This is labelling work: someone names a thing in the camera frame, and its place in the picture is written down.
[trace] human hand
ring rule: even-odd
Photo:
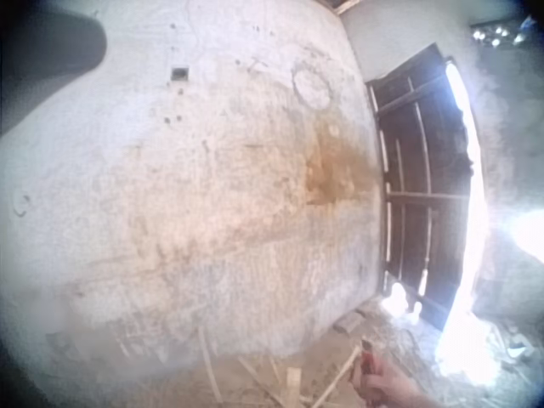
[[[411,407],[413,401],[418,400],[421,395],[417,385],[397,366],[376,356],[373,358],[374,374],[362,373],[360,358],[354,363],[351,383],[357,394],[362,399],[377,404],[384,403],[400,408]]]

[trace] floor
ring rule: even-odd
[[[493,383],[475,385],[463,373],[448,377],[441,374],[443,362],[438,363],[435,359],[441,332],[426,322],[415,322],[410,314],[393,318],[383,308],[379,297],[364,303],[358,310],[365,318],[349,335],[331,329],[302,353],[284,358],[253,355],[244,359],[276,395],[281,395],[286,368],[300,367],[301,395],[308,402],[315,401],[323,393],[362,337],[370,341],[380,355],[393,360],[421,389],[445,407],[524,406],[537,392],[531,384],[542,382],[542,352],[539,347],[535,347],[528,362],[517,365],[502,363]],[[534,337],[531,340],[538,345]],[[493,336],[489,336],[487,351],[498,362],[502,357],[494,349],[496,345]],[[212,357],[212,371],[224,400],[223,406],[279,406],[253,381],[236,357],[226,360],[214,360]],[[112,406],[158,408],[180,406],[181,403],[195,408],[217,406],[204,365],[192,371],[173,373],[163,380],[142,382],[128,389],[124,395],[117,396]],[[365,404],[355,394],[347,378],[343,378],[323,406],[360,408]]]

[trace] small square hole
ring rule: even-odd
[[[171,81],[189,81],[189,67],[172,68]]]

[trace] dark wooden door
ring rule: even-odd
[[[400,281],[409,304],[420,301],[422,317],[441,329],[467,230],[472,170],[462,113],[436,45],[367,86],[382,146],[386,281]]]

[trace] concrete wall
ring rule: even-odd
[[[490,218],[474,310],[536,320],[544,315],[544,269],[514,243],[511,226],[542,208],[541,56],[482,49],[468,26],[517,12],[510,2],[368,0],[343,14],[343,22],[366,80],[431,43],[455,58],[477,122]]]
[[[0,139],[2,340],[32,381],[101,405],[199,359],[198,326],[216,355],[286,354],[375,292],[376,135],[338,17],[64,3],[105,59]]]

